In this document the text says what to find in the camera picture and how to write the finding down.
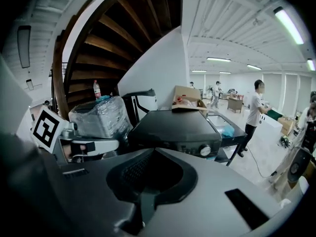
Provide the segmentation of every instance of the blue object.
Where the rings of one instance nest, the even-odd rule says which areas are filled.
[[[231,125],[226,125],[224,127],[224,131],[222,132],[222,135],[224,135],[225,137],[233,137],[235,132],[235,129],[231,126]]]
[[[112,96],[104,95],[104,96],[99,97],[99,98],[96,99],[95,101],[96,101],[96,102],[101,102],[101,101],[106,100],[106,99],[109,99],[109,98],[111,98],[111,97],[112,97]]]

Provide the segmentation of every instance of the black machine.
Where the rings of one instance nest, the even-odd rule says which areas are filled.
[[[289,182],[297,182],[303,175],[309,162],[313,159],[313,150],[316,142],[316,121],[308,122],[304,140],[300,150],[296,153],[287,173]]]
[[[222,144],[221,134],[201,112],[149,112],[129,133],[132,150],[161,147],[213,159]]]

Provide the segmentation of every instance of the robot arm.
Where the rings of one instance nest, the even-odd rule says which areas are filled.
[[[75,123],[43,106],[32,128],[32,138],[40,147],[54,154],[59,165],[101,156],[119,147],[117,140],[79,137],[77,129]]]

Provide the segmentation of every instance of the white t-shirt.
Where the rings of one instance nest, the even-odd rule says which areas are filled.
[[[219,96],[219,88],[218,88],[217,85],[214,86],[214,94],[215,94],[216,97]]]
[[[257,92],[255,92],[251,96],[250,100],[250,113],[247,119],[247,124],[252,126],[258,126],[259,119],[260,119],[260,111],[258,110],[258,107],[261,107],[261,99]]]

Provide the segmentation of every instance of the water bottle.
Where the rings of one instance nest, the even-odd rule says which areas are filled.
[[[101,97],[101,91],[100,91],[100,86],[97,83],[97,80],[94,80],[93,89],[94,89],[95,98],[99,99]]]

